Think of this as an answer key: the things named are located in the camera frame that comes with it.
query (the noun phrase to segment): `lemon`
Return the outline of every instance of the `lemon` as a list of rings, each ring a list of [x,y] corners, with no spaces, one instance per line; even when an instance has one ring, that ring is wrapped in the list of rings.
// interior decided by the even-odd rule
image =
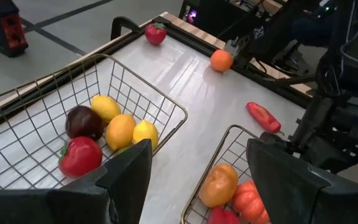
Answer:
[[[106,128],[106,142],[111,150],[130,146],[135,126],[136,122],[131,114],[115,116]]]
[[[107,123],[121,114],[121,109],[117,102],[108,96],[94,96],[91,109]]]
[[[158,131],[155,128],[154,124],[143,120],[141,121],[134,130],[133,142],[134,144],[140,142],[143,139],[152,140],[152,149],[153,151],[157,148],[158,144]]]

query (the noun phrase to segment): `green stem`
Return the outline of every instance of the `green stem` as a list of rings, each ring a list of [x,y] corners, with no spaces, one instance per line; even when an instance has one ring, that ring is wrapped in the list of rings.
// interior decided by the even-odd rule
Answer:
[[[59,161],[58,161],[59,164],[62,161],[62,159],[66,156],[67,150],[68,150],[68,143],[65,142],[65,145],[60,149],[61,156],[59,157]]]
[[[159,23],[159,22],[155,22],[154,23],[154,27],[156,28],[156,29],[164,29],[164,24],[162,24],[162,23]]]

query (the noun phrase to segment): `gold wire basket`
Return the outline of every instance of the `gold wire basket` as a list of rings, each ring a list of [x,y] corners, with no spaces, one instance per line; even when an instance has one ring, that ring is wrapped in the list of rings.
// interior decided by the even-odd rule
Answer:
[[[246,158],[246,145],[248,139],[250,138],[259,139],[250,131],[236,124],[231,125],[226,130],[218,148],[212,156],[211,161],[206,167],[201,180],[198,182],[195,191],[191,195],[181,214],[181,224],[207,224],[208,217],[210,216],[212,210],[203,205],[201,200],[198,198],[198,194],[206,176],[208,175],[208,172],[216,164],[226,163],[232,165],[238,174],[239,184],[252,179]],[[224,209],[231,210],[236,213],[231,202],[225,204]]]
[[[0,189],[52,189],[72,181],[58,169],[59,149],[69,141],[67,113],[109,95],[122,113],[158,130],[161,147],[187,119],[184,107],[109,55],[94,55],[51,75],[0,94]],[[114,157],[104,136],[103,162]]]

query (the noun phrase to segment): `fake fruit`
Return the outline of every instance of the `fake fruit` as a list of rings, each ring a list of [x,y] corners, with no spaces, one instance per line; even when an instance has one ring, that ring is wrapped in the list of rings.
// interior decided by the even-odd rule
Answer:
[[[122,149],[118,150],[117,155],[120,155],[121,153],[125,152],[125,151],[126,151],[127,149],[129,149],[129,148],[130,148],[130,146],[128,146],[128,147],[123,147]]]
[[[209,208],[224,205],[236,191],[237,172],[229,164],[214,166],[200,189],[200,199]]]
[[[225,50],[215,50],[211,56],[211,67],[218,72],[225,72],[233,64],[233,56]]]
[[[77,106],[67,114],[66,134],[70,138],[86,136],[97,141],[103,134],[103,120],[86,106]]]
[[[109,123],[115,116],[121,114],[121,109],[117,102],[108,96],[94,96],[91,109],[106,123]]]
[[[72,178],[82,177],[98,168],[103,157],[101,148],[88,137],[73,138],[60,154],[59,169]]]
[[[106,128],[106,142],[111,150],[116,151],[129,146],[135,129],[135,119],[130,114],[114,117]]]
[[[265,224],[270,220],[253,180],[238,185],[233,208],[252,224]]]
[[[208,224],[240,224],[239,219],[234,213],[222,208],[214,208],[208,218]]]
[[[154,124],[143,120],[141,121],[134,130],[133,142],[137,144],[143,139],[150,139],[152,141],[153,151],[157,148],[158,144],[158,131]]]
[[[146,26],[144,34],[150,44],[157,46],[164,41],[165,36],[167,36],[167,31],[164,27],[163,24],[157,22]]]
[[[281,124],[274,116],[266,110],[263,106],[257,103],[247,103],[247,110],[249,114],[264,128],[268,133],[275,134],[280,131]]]

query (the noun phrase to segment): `red bell pepper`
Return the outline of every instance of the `red bell pepper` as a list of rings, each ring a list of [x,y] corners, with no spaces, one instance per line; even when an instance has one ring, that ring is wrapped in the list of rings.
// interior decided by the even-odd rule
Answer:
[[[98,168],[102,163],[101,148],[89,137],[73,138],[61,151],[60,171],[72,178],[83,175]]]
[[[240,220],[231,211],[218,207],[212,210],[208,224],[240,224]]]
[[[281,124],[263,106],[254,102],[247,103],[248,112],[268,133],[275,134],[280,131]]]

